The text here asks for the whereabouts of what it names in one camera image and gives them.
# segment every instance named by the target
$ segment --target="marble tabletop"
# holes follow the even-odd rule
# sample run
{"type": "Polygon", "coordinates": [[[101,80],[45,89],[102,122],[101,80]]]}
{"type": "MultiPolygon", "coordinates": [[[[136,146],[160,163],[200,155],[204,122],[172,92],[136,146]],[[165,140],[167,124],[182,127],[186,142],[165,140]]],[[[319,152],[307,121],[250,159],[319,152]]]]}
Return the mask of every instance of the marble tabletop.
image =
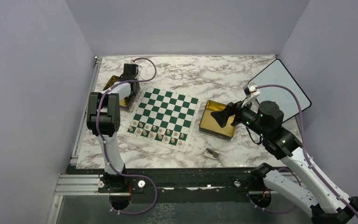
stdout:
{"type": "MultiPolygon", "coordinates": [[[[111,76],[120,76],[123,64],[138,56],[107,56],[102,59],[95,91],[101,91],[111,76]]],[[[238,125],[231,141],[221,140],[198,131],[206,102],[211,99],[221,103],[237,102],[245,98],[242,87],[275,60],[274,55],[265,56],[145,56],[157,66],[157,76],[148,85],[165,90],[175,90],[197,97],[201,101],[195,128],[187,152],[174,151],[163,146],[148,143],[124,135],[131,112],[120,111],[121,125],[118,143],[127,168],[215,168],[215,167],[256,167],[263,162],[272,166],[284,166],[269,154],[263,146],[254,144],[245,127],[238,125]],[[218,159],[204,156],[210,148],[219,154],[218,159]]],[[[150,78],[153,66],[144,60],[139,79],[150,78]]],[[[298,138],[300,132],[295,118],[283,126],[298,138]]],[[[85,126],[77,169],[104,168],[101,148],[85,126]]]]}

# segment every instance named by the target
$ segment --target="whiteboard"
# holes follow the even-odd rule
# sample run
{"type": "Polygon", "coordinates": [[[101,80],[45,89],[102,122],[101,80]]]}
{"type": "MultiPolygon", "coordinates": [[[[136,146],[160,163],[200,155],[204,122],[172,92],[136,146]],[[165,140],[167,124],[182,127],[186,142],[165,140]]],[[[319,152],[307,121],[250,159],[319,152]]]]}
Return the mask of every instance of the whiteboard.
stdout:
{"type": "MultiPolygon", "coordinates": [[[[294,92],[300,102],[302,111],[312,105],[310,99],[279,59],[269,64],[269,66],[251,79],[249,83],[256,83],[257,86],[267,84],[283,85],[294,92]]],[[[288,91],[277,87],[267,87],[260,89],[260,92],[261,94],[257,97],[257,102],[261,103],[267,100],[276,102],[279,109],[284,113],[283,121],[298,114],[296,101],[288,91]]]]}

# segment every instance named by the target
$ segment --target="white wall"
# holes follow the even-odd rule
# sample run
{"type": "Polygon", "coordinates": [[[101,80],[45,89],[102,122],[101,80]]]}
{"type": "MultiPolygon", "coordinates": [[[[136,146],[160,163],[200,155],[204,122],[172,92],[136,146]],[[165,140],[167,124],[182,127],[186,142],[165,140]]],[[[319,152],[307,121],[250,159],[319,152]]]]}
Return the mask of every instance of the white wall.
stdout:
{"type": "Polygon", "coordinates": [[[46,222],[94,63],[63,0],[0,0],[0,224],[46,222]]]}
{"type": "Polygon", "coordinates": [[[309,153],[358,196],[358,0],[310,0],[280,58],[312,100],[309,153]]]}
{"type": "Polygon", "coordinates": [[[92,51],[279,54],[308,0],[66,0],[92,51]]]}

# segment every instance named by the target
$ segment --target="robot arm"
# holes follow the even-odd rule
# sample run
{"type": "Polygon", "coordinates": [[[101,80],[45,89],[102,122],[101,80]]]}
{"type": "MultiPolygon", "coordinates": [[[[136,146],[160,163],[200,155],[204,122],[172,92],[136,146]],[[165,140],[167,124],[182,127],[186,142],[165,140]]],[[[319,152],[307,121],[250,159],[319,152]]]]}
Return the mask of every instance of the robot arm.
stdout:
{"type": "Polygon", "coordinates": [[[262,145],[266,150],[295,172],[308,190],[289,183],[289,180],[268,164],[262,164],[253,174],[264,186],[281,193],[305,211],[314,223],[347,223],[354,214],[341,199],[358,211],[358,197],[349,197],[337,187],[309,155],[307,156],[312,165],[308,165],[301,142],[293,133],[282,127],[283,112],[275,102],[261,102],[258,112],[255,113],[250,107],[260,91],[256,89],[255,84],[245,86],[244,91],[247,97],[243,101],[229,103],[223,111],[211,113],[212,117],[224,127],[228,118],[235,115],[231,125],[244,124],[263,137],[262,145]],[[320,180],[312,168],[315,168],[339,193],[339,198],[320,180]]]}
{"type": "MultiPolygon", "coordinates": [[[[136,80],[137,76],[138,66],[136,64],[124,64],[124,73],[121,75],[120,81],[136,80]]],[[[103,100],[103,108],[101,109],[99,117],[100,131],[106,140],[106,154],[110,158],[113,167],[119,172],[124,170],[125,165],[121,159],[117,141],[117,131],[120,127],[120,107],[118,105],[122,99],[133,94],[136,90],[135,83],[124,83],[116,86],[112,90],[110,90],[110,88],[105,90],[110,92],[103,100]]],[[[105,93],[105,91],[90,93],[87,110],[87,128],[92,130],[102,149],[103,139],[96,130],[96,115],[102,94],[105,93]]],[[[105,172],[111,175],[116,175],[116,172],[107,163],[105,153],[102,154],[105,161],[105,172]]]]}

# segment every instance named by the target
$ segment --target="chessboard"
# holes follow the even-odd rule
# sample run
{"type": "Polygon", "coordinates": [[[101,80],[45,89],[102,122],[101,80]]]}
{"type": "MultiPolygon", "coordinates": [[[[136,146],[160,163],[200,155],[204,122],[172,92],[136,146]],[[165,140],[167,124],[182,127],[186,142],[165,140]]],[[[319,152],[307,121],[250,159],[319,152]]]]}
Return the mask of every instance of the chessboard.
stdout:
{"type": "Polygon", "coordinates": [[[145,87],[125,134],[186,152],[199,109],[197,98],[145,87]]]}

